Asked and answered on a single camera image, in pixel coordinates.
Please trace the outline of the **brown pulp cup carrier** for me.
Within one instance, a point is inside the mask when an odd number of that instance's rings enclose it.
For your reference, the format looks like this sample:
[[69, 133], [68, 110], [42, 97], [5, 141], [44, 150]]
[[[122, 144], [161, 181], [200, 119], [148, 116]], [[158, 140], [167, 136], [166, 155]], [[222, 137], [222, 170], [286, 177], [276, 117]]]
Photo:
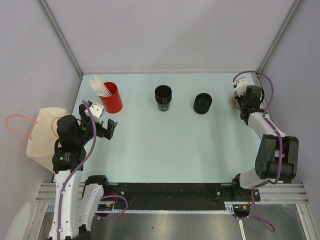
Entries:
[[240, 95], [238, 95], [237, 91], [235, 91], [233, 93], [233, 96], [231, 98], [231, 102], [232, 104], [237, 108], [237, 109], [241, 109], [242, 106], [242, 98]]

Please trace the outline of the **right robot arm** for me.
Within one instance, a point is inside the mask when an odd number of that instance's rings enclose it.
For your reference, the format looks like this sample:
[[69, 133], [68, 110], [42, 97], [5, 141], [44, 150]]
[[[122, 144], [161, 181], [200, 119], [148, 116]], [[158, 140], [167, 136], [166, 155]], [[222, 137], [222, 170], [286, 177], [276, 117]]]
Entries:
[[298, 168], [299, 140], [282, 132], [261, 108], [263, 88], [245, 85], [237, 89], [231, 99], [240, 109], [240, 118], [260, 139], [254, 167], [237, 174], [231, 182], [230, 194], [237, 201], [245, 201], [255, 189], [267, 184], [290, 184]]

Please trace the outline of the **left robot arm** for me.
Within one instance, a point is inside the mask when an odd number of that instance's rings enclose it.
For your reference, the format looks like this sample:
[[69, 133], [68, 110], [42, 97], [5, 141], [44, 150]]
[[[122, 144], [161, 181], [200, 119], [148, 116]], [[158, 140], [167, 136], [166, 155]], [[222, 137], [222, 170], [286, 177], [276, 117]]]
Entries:
[[80, 118], [65, 115], [57, 121], [58, 139], [52, 157], [55, 203], [48, 239], [90, 240], [91, 224], [100, 200], [105, 200], [112, 191], [105, 175], [92, 175], [79, 192], [84, 161], [92, 154], [85, 145], [97, 138], [111, 140], [117, 123], [111, 119], [103, 127], [105, 106], [94, 101], [85, 101], [79, 106]]

